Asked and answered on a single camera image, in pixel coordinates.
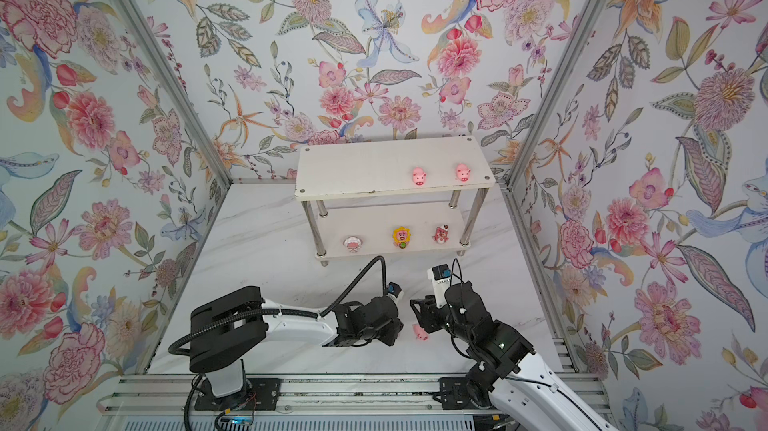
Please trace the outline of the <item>pink pig toy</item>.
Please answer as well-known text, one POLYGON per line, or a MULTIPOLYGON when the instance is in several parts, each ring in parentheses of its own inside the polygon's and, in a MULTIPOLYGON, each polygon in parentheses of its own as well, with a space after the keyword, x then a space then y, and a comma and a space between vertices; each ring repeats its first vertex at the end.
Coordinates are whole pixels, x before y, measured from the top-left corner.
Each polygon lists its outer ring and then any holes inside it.
POLYGON ((412 182, 415 186, 421 187, 426 184, 427 173, 424 169, 417 167, 412 171, 412 182))
POLYGON ((429 334, 420 325, 414 324, 412 329, 417 340, 426 341, 429 339, 429 334))
POLYGON ((459 164, 455 169, 456 179, 461 183, 466 183, 470 180, 471 169, 465 164, 459 164))

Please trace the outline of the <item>white pink doll toy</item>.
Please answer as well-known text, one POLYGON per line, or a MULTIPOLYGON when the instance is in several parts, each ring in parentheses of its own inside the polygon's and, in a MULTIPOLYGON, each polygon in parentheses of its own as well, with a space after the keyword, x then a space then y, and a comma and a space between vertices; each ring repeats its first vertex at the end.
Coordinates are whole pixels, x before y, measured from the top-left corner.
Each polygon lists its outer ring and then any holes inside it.
POLYGON ((350 253, 357 253, 362 247, 363 241, 356 236, 349 236, 343 241, 343 246, 350 253))

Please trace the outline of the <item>small red bear toy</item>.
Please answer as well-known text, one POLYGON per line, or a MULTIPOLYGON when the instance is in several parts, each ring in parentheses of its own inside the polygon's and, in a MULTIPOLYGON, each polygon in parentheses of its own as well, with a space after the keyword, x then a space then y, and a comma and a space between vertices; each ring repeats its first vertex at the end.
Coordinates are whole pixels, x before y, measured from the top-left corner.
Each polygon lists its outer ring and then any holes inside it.
POLYGON ((435 233, 433 235, 433 240, 437 244, 446 244, 450 239, 449 236, 449 226, 447 224, 439 225, 435 229, 435 233))

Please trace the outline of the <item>yellow red flower toy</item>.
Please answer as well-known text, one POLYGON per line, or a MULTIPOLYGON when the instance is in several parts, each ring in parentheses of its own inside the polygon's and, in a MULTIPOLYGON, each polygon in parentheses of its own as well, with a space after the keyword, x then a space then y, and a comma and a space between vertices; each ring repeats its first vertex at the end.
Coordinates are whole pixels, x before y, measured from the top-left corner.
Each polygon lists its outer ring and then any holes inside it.
POLYGON ((393 231, 392 237, 398 249, 406 249, 411 240, 411 231, 407 227, 398 227, 393 231))

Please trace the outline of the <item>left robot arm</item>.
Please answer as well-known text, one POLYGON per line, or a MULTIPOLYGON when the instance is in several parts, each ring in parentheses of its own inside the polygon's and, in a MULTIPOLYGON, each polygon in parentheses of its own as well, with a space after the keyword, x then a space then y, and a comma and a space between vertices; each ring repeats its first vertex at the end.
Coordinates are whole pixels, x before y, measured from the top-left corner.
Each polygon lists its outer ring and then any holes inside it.
POLYGON ((393 282, 366 304, 334 302, 324 310, 289 308, 266 300, 247 286, 196 308, 190 332, 171 343, 168 353, 189 359, 216 399, 244 394, 242 357, 263 342, 302 342, 322 347, 361 347, 373 341, 392 346, 403 328, 393 282))

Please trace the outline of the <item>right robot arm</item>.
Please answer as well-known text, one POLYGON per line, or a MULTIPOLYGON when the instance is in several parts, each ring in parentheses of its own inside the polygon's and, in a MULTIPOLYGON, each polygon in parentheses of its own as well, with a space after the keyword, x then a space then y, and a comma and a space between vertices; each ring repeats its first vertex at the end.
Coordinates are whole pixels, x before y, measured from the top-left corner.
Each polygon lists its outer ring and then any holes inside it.
POLYGON ((467 392, 480 407, 514 418, 527 430, 613 430, 615 428, 573 391, 517 329, 492 317, 470 282, 412 299, 419 326, 445 331, 467 345, 473 362, 467 392))

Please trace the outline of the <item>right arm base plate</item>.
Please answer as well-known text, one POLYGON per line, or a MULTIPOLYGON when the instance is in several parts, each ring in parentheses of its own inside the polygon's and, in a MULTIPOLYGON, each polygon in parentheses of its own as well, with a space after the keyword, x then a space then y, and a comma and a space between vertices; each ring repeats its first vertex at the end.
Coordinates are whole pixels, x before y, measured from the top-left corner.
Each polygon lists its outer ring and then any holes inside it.
POLYGON ((488 392, 466 377, 441 377, 436 400, 443 410, 488 410, 488 392))

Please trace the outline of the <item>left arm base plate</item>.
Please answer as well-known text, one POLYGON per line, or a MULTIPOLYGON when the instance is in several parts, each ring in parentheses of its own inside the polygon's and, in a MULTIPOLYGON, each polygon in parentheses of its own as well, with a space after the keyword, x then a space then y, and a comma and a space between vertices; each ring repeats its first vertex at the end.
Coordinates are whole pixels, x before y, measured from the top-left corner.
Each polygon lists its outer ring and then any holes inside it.
POLYGON ((244 388, 232 395, 216 397, 208 379, 197 387, 195 411, 275 411, 282 380, 279 378, 247 378, 244 388))

